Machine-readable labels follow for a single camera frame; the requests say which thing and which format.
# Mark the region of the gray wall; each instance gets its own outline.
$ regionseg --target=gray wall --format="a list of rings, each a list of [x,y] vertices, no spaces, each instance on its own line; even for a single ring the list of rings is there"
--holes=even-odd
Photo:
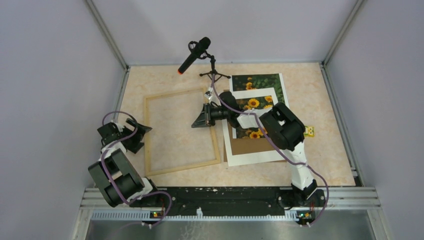
[[[0,3],[0,239],[69,239],[123,70],[82,0]]]
[[[422,239],[424,1],[368,1],[330,63],[365,182],[396,239]]]
[[[94,0],[130,65],[182,63],[204,36],[221,63],[321,61],[355,2]]]

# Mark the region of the black mount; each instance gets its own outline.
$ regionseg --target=black mount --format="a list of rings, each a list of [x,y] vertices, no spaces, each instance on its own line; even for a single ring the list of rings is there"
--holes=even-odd
[[[317,189],[307,201],[299,201],[289,187],[166,187],[162,190],[174,197],[168,216],[196,216],[201,208],[204,216],[283,216],[296,207],[323,207],[324,190]],[[168,199],[163,197],[165,206]],[[146,197],[135,201],[131,208],[160,208],[164,202]],[[315,213],[307,211],[315,218]]]
[[[196,42],[196,41],[191,41],[191,42],[189,42],[188,43],[188,49],[190,50],[190,52],[192,52],[193,51],[193,49],[194,49],[194,47],[196,46],[198,44],[198,42]],[[206,58],[210,58],[210,66],[211,66],[211,68],[212,68],[212,70],[211,71],[209,71],[209,72],[205,72],[205,73],[200,73],[199,74],[199,76],[200,77],[203,77],[203,76],[205,76],[205,75],[207,75],[209,78],[210,78],[210,80],[212,80],[212,74],[215,74],[215,83],[220,79],[220,78],[222,78],[222,77],[225,77],[225,78],[227,78],[227,79],[230,79],[231,77],[230,76],[228,76],[228,75],[224,75],[224,74],[221,74],[221,73],[219,73],[216,69],[215,69],[215,62],[216,62],[216,60],[215,60],[215,56],[214,55],[210,55],[207,51],[204,51],[204,53],[200,56],[200,57],[198,57],[199,59],[206,59]]]
[[[226,77],[227,79],[231,78],[228,75],[224,75],[224,74],[217,72],[217,70],[215,69],[216,60],[215,60],[214,55],[210,55],[209,53],[206,52],[206,57],[210,58],[210,66],[212,67],[212,70],[210,72],[200,73],[199,74],[200,77],[207,75],[210,78],[210,80],[212,80],[212,74],[215,74],[215,83],[222,77]]]
[[[125,122],[134,128],[137,128],[137,132],[132,137],[121,141],[121,143],[126,150],[136,154],[144,146],[144,143],[141,142],[144,135],[152,130],[152,128],[141,125],[130,118],[127,118]],[[128,129],[125,126],[120,128],[116,123],[109,122],[99,127],[97,132],[101,136],[101,148],[103,149],[108,144],[131,135],[133,130]],[[114,181],[126,199],[143,190],[144,184],[142,178],[120,148],[105,157],[104,163],[111,176],[119,172],[121,173],[121,175],[115,178]],[[105,169],[100,161],[89,166],[88,172],[94,180],[101,195],[111,207],[114,208],[123,203],[114,186],[109,181],[108,176],[105,173]]]
[[[224,91],[219,95],[219,98],[226,103],[231,108],[241,111],[239,105],[236,102],[236,98],[231,94],[230,91]],[[203,109],[200,112],[197,119],[191,125],[192,128],[204,128],[215,126],[216,120],[227,119],[228,123],[233,128],[240,126],[239,121],[237,121],[238,113],[231,111],[225,106],[219,106],[215,102],[204,103]]]
[[[282,102],[277,103],[271,111],[264,113],[259,119],[279,149],[294,151],[295,146],[305,139],[305,125]]]
[[[136,154],[145,144],[141,141],[146,133],[152,130],[149,126],[141,125],[140,123],[134,122],[132,119],[127,118],[125,121],[127,124],[137,127],[137,132],[134,136],[123,140],[123,146]],[[133,130],[128,129],[126,126],[122,128],[122,131],[118,128],[118,126],[114,122],[109,122],[97,129],[97,132],[101,136],[101,144],[102,148],[113,141],[119,140],[121,138],[127,137],[133,133]]]

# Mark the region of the black microphone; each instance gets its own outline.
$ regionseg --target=black microphone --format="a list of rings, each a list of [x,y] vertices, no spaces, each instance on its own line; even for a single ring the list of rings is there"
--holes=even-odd
[[[206,52],[206,49],[209,48],[209,45],[211,45],[211,40],[206,36],[202,38],[191,50],[191,54],[178,68],[178,73],[180,75],[183,74],[195,62],[196,59],[200,58],[200,56]]]

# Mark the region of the sunflower photo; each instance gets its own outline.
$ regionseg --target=sunflower photo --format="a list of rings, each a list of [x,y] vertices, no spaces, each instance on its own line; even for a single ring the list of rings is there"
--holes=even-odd
[[[232,75],[230,79],[231,92],[267,88],[274,88],[278,101],[288,106],[286,89],[284,88],[283,75],[281,73]]]
[[[250,109],[268,109],[274,106],[272,96],[258,96],[235,100],[243,111]],[[235,129],[235,138],[237,139],[260,139],[264,138],[264,134],[259,128],[241,128]]]

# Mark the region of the microphone stand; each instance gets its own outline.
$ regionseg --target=microphone stand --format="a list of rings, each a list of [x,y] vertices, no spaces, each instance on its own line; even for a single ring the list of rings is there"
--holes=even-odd
[[[228,75],[224,75],[224,74],[221,74],[221,73],[219,73],[219,72],[217,72],[217,70],[215,69],[215,62],[216,62],[216,60],[215,60],[215,57],[214,57],[214,55],[210,55],[209,53],[207,53],[207,52],[205,52],[206,53],[206,57],[207,58],[210,58],[210,66],[212,67],[212,71],[210,71],[210,72],[205,72],[205,73],[200,73],[199,74],[199,76],[200,77],[202,77],[202,76],[205,76],[205,75],[207,75],[209,78],[210,78],[210,80],[212,80],[212,74],[215,74],[215,83],[220,79],[220,78],[222,78],[222,77],[226,77],[227,79],[230,79],[231,77],[230,76],[228,76]]]

